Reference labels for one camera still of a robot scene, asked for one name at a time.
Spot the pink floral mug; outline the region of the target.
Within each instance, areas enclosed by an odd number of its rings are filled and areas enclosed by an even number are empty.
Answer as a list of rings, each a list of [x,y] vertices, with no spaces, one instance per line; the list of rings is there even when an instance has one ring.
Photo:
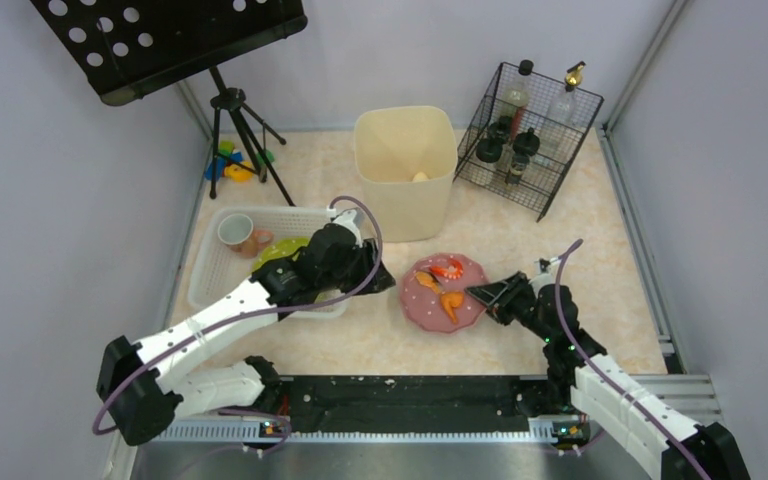
[[[234,213],[224,218],[217,230],[221,243],[243,258],[253,259],[274,241],[274,234],[258,229],[251,217]]]

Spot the pink dotted plate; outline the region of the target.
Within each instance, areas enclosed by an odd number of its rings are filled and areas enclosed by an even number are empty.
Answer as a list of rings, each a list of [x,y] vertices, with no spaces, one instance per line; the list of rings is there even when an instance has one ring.
[[[457,310],[458,325],[453,325],[440,306],[439,295],[417,283],[414,279],[416,271],[427,271],[435,264],[446,265],[449,258],[459,260],[464,267],[461,278],[448,280],[441,277],[436,279],[441,283],[444,292],[463,291],[465,301]],[[469,296],[465,289],[471,286],[483,285],[488,282],[482,265],[457,253],[437,253],[415,262],[403,275],[399,287],[399,301],[406,319],[424,331],[441,334],[452,334],[473,326],[484,313],[485,307]]]

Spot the spice jar round black lid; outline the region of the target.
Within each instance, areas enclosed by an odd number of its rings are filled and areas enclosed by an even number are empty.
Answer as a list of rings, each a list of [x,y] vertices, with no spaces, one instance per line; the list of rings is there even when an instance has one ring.
[[[539,152],[540,145],[540,138],[537,136],[535,129],[530,127],[516,135],[512,143],[512,149],[514,154],[527,154],[533,157]]]

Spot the green dotted plate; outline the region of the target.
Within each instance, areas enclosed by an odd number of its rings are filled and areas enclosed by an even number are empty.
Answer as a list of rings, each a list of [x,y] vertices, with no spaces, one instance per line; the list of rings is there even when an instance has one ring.
[[[267,246],[255,259],[251,267],[251,272],[258,270],[265,263],[271,260],[280,259],[287,256],[296,258],[298,255],[298,250],[302,247],[306,247],[309,242],[309,237],[287,237],[276,241],[275,243]]]

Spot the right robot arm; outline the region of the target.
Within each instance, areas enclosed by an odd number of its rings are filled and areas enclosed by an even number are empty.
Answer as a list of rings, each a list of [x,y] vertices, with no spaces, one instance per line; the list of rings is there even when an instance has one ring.
[[[541,338],[550,407],[589,416],[650,478],[749,478],[732,433],[677,411],[627,374],[579,325],[570,289],[550,274],[518,272],[466,292],[497,323],[518,323]]]

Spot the cream plastic waste bin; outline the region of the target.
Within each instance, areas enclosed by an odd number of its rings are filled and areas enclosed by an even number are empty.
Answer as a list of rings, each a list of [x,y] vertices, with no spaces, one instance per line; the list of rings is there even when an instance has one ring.
[[[443,229],[458,162],[448,115],[434,106],[371,110],[355,122],[363,200],[386,242],[426,240]],[[412,182],[417,172],[428,181]]]

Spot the black wire rack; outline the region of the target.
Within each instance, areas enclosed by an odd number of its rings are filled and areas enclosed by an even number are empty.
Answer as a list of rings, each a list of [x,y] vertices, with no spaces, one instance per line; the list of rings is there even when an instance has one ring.
[[[585,67],[558,80],[528,59],[500,63],[460,141],[455,176],[542,220],[604,102],[582,87]]]

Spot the small spice jar black lid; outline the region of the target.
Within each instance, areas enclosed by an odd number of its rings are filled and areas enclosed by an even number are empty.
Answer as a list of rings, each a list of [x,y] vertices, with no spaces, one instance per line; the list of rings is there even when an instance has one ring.
[[[507,185],[519,185],[522,181],[525,170],[530,163],[530,160],[530,155],[517,153],[513,154],[511,156],[508,170],[505,176],[505,183]]]

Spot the dark sauce bottle black cap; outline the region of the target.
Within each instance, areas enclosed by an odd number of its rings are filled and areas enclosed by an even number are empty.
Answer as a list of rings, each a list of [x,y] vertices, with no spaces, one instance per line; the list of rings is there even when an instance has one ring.
[[[508,84],[501,97],[501,117],[503,125],[508,127],[509,139],[513,140],[518,134],[525,110],[530,101],[530,79],[534,62],[521,60],[517,76]]]

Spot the spice jar labelled black lid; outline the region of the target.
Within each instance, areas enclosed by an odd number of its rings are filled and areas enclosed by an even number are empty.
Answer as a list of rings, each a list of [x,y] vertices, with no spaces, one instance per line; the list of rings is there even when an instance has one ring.
[[[512,117],[509,115],[499,116],[495,122],[487,128],[487,139],[496,143],[507,143],[510,138]]]

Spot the clear bottle gold pump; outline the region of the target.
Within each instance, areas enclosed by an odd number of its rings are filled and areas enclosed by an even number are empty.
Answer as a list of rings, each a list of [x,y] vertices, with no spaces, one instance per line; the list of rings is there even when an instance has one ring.
[[[564,77],[562,90],[553,98],[538,134],[540,154],[558,163],[566,162],[566,150],[574,137],[572,119],[577,109],[576,91],[582,82],[585,61],[570,67]]]

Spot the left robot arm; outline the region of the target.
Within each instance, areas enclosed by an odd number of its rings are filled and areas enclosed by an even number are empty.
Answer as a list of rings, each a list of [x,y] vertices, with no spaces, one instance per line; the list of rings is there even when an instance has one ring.
[[[353,296],[378,294],[395,280],[383,265],[380,234],[360,239],[331,222],[308,244],[269,260],[214,304],[178,326],[135,342],[111,340],[102,354],[96,393],[102,402],[92,431],[118,432],[129,446],[166,430],[182,408],[185,377],[216,352],[247,334],[316,308],[316,298],[337,290],[329,305]]]

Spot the white plastic basket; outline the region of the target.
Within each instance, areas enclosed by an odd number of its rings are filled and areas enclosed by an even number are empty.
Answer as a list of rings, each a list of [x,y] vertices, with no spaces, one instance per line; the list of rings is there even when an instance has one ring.
[[[188,302],[198,311],[220,300],[245,280],[260,255],[246,259],[220,242],[218,226],[234,213],[246,214],[258,229],[271,231],[274,234],[273,244],[287,237],[311,238],[331,221],[337,211],[328,208],[234,206],[216,212],[208,223],[190,277]]]

